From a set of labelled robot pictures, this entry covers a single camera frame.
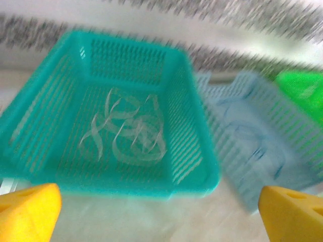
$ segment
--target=clear plastic ribbon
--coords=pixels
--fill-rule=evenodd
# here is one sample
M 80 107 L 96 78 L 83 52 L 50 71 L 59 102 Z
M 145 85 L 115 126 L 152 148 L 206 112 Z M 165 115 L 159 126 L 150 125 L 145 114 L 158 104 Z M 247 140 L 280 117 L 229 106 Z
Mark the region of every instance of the clear plastic ribbon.
M 113 96 L 117 98 L 114 103 L 112 102 Z M 141 113 L 141 108 L 147 105 L 150 100 L 152 101 L 154 115 Z M 131 111 L 118 110 L 122 102 Z M 120 127 L 114 123 L 116 120 L 118 123 L 122 122 Z M 100 160 L 104 153 L 104 147 L 99 132 L 106 129 L 109 133 L 115 135 L 112 147 L 108 147 L 108 149 L 112 148 L 118 161 L 132 165 L 151 166 L 161 161 L 167 151 L 163 128 L 164 117 L 156 95 L 148 95 L 146 100 L 141 103 L 135 97 L 129 96 L 118 88 L 113 88 L 105 100 L 104 116 L 98 112 L 94 115 L 91 130 L 83 135 L 79 142 L 79 148 L 83 154 L 88 154 L 90 151 L 86 150 L 84 141 L 92 137 L 97 147 L 98 160 Z M 117 140 L 121 139 L 126 140 L 123 144 L 130 144 L 130 146 L 118 147 Z

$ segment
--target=basket bottom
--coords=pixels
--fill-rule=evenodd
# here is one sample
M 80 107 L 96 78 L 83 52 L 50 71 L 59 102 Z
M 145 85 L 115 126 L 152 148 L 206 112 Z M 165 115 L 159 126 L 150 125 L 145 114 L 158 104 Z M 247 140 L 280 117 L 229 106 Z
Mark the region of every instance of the basket bottom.
M 154 183 L 169 186 L 171 171 L 164 156 L 166 150 L 160 144 L 164 142 L 167 146 L 164 134 L 162 141 L 152 143 L 159 126 L 164 128 L 164 120 L 157 122 L 163 117 L 163 98 L 152 92 L 101 84 L 89 84 L 80 89 L 59 135 L 61 143 L 56 145 L 44 167 L 47 179 L 102 188 L 106 182 L 109 186 L 114 182 L 127 186 L 131 182 L 139 188 Z M 143 116 L 141 120 L 148 126 L 148 134 L 140 133 L 140 139 L 131 134 L 134 124 L 139 123 L 136 120 Z

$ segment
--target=plastic basket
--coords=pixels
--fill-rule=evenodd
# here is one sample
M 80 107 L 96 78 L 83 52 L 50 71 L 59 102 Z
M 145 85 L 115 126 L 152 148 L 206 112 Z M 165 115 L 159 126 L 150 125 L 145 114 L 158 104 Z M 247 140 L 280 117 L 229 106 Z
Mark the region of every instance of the plastic basket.
M 273 84 L 241 72 L 231 85 L 199 76 L 205 113 L 223 172 L 250 211 L 263 186 L 294 190 L 323 178 L 323 132 Z
M 276 81 L 287 96 L 323 127 L 322 73 L 283 72 Z
M 107 105 L 114 105 L 114 110 L 106 110 Z M 111 127 L 102 128 L 105 112 L 113 113 L 116 127 L 124 125 L 124 137 Z M 146 127 L 163 126 L 163 138 L 155 133 L 155 143 L 145 131 L 155 147 L 165 141 L 165 152 L 155 161 L 140 156 L 156 155 L 154 146 L 136 147 L 133 154 L 132 145 L 140 139 L 125 137 L 134 132 L 125 119 L 139 113 L 141 122 L 146 115 Z M 189 61 L 168 47 L 68 33 L 3 113 L 0 128 L 0 168 L 5 177 L 54 182 L 76 192 L 145 196 L 208 193 L 219 182 Z M 121 155 L 115 155 L 113 145 L 122 149 Z

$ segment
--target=basket slot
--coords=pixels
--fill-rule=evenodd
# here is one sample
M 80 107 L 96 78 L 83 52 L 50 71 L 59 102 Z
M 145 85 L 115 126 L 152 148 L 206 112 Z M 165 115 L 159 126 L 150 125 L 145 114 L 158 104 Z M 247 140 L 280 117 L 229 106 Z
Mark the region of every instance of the basket slot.
M 63 155 L 58 164 L 57 174 L 61 176 L 82 178 L 91 177 L 92 175 L 100 176 L 102 172 L 109 167 L 109 154 L 103 157 L 100 161 L 88 162 L 86 158 L 81 156 L 80 150 L 78 148 L 81 137 L 89 130 L 90 122 L 84 122 L 84 114 L 86 113 L 88 117 L 93 118 L 97 110 L 93 107 L 98 106 L 100 95 L 106 93 L 105 88 L 100 88 L 98 86 L 89 86 L 84 94 L 81 101 L 80 108 L 76 114 L 73 127 L 71 128 L 70 135 L 67 140 L 67 146 L 63 151 Z M 93 143 L 88 144 L 88 149 L 93 151 L 93 158 L 95 159 L 96 147 Z M 93 172 L 93 169 L 88 169 L 90 165 L 97 165 L 101 169 L 97 169 L 97 173 L 89 174 L 88 172 Z
M 179 184 L 202 162 L 200 141 L 191 111 L 184 68 L 176 71 L 168 87 L 168 120 L 173 183 Z
M 279 132 L 297 156 L 311 165 L 313 156 L 321 154 L 323 150 L 322 130 L 291 101 L 279 95 L 278 89 L 265 82 L 256 84 L 256 86 L 259 90 L 254 91 L 255 94 L 248 99 L 249 102 Z M 317 159 L 322 160 L 323 156 L 320 155 L 315 160 Z
M 163 164 L 154 166 L 135 166 L 118 162 L 116 171 L 120 180 L 132 183 L 152 183 L 165 179 Z
M 219 156 L 222 157 L 222 166 L 225 167 L 225 172 L 230 175 L 233 174 L 241 164 L 246 163 L 246 159 L 241 156 L 240 149 L 237 147 L 233 147 L 230 153 L 221 152 Z
M 90 74 L 157 86 L 162 81 L 166 53 L 140 43 L 93 39 Z
M 34 173 L 43 168 L 75 92 L 74 76 L 72 60 L 62 57 L 14 130 L 11 147 L 22 171 Z

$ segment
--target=green plastic object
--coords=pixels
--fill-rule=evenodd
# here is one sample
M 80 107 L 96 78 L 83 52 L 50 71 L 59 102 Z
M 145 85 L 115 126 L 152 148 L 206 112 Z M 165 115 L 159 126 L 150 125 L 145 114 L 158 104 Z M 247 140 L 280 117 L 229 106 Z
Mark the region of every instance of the green plastic object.
M 276 77 L 280 89 L 323 127 L 323 74 L 282 72 Z
M 220 179 L 187 55 L 109 35 L 65 34 L 1 116 L 0 142 L 2 177 L 72 192 L 207 194 Z

